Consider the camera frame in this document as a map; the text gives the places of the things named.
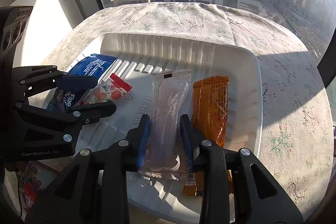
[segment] blue gripper pad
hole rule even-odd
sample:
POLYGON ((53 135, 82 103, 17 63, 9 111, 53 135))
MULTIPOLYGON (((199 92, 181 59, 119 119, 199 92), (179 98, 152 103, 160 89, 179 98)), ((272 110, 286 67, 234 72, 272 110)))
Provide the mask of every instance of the blue gripper pad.
POLYGON ((147 149, 147 142, 150 134, 151 120, 147 114, 143 114, 138 128, 142 132, 141 140, 138 146, 138 152, 136 156, 136 167, 139 170, 144 163, 145 153, 147 149))
POLYGON ((193 171, 194 158, 196 158, 196 149, 199 144, 187 114, 183 114, 180 117, 180 133, 186 161, 190 170, 193 171))
POLYGON ((93 89, 97 86, 98 80, 94 76, 84 76, 84 75, 64 75, 60 80, 57 81, 56 87, 62 90, 88 90, 93 89))

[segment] table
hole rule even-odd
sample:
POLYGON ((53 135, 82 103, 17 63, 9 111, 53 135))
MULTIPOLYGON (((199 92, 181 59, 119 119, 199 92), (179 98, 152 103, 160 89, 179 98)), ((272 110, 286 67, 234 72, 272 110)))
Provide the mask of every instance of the table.
MULTIPOLYGON (((219 5, 122 5, 84 20, 42 64, 65 70, 93 39, 108 32, 179 35, 252 51, 259 61, 263 88, 259 159, 304 219, 317 208, 331 174, 333 126, 320 74, 298 37, 270 20, 219 5)), ((41 105, 44 96, 31 101, 41 105)), ((53 162, 62 168, 57 159, 53 162)))

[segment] colorful snack package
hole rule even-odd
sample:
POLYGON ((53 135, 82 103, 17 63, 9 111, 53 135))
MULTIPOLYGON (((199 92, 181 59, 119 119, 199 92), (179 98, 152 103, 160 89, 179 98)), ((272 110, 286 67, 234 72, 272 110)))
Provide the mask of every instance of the colorful snack package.
POLYGON ((43 190, 48 187, 59 172, 39 161, 17 162, 16 167, 19 167, 16 178, 19 186, 22 218, 24 219, 43 190))
MULTIPOLYGON (((68 75, 88 75, 97 78, 98 82, 104 73, 113 65, 117 58, 104 54, 91 54, 79 61, 68 75)), ((62 90, 57 88, 47 106, 47 110, 65 111, 74 106, 87 90, 62 90)))
POLYGON ((131 86, 111 74, 106 81, 102 81, 96 88, 88 90, 80 100, 79 105, 102 103, 123 98, 131 90, 131 86))
MULTIPOLYGON (((227 119, 227 76, 212 76, 194 83, 193 119, 194 128, 200 129, 205 138, 224 147, 227 119)), ((229 193, 233 193, 232 178, 228 171, 229 193)), ((183 195, 203 195, 203 172, 192 173, 183 187, 183 195)))

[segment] red and white snack wrapper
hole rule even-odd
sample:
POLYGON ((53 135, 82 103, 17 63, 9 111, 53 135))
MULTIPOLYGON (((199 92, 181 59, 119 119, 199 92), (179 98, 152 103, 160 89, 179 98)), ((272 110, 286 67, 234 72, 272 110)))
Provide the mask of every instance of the red and white snack wrapper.
POLYGON ((80 104, 95 104, 115 101, 123 98, 131 90, 131 86, 114 73, 106 81, 102 81, 96 88, 88 90, 82 97, 80 104))

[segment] snack package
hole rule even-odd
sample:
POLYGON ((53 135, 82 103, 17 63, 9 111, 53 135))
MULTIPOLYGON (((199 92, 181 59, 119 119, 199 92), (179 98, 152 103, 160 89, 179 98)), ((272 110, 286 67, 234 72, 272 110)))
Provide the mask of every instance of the snack package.
POLYGON ((42 191, 56 178, 58 171, 39 161, 20 162, 20 170, 16 172, 21 199, 22 217, 34 205, 42 191))
MULTIPOLYGON (((193 119, 194 128, 200 129, 205 138, 224 147, 227 119, 227 76, 212 76, 194 83, 193 119)), ((228 171, 229 193, 233 193, 232 178, 228 171)), ((183 195, 203 195, 203 172, 192 173, 183 187, 183 195)))
MULTIPOLYGON (((117 58, 104 54, 91 54, 79 61, 69 72, 68 75, 88 75, 100 80, 103 74, 112 66, 117 58)), ((74 106, 87 90, 62 90, 57 88, 53 98, 47 106, 47 110, 65 111, 74 106)))
POLYGON ((131 89, 132 87, 129 84, 113 73, 96 88, 88 90, 81 98, 79 105, 118 100, 123 98, 131 89))
POLYGON ((153 114, 143 170, 155 173, 154 176, 164 171, 180 172, 178 151, 183 146, 181 138, 177 138, 177 117, 190 79, 189 69, 153 76, 153 114))

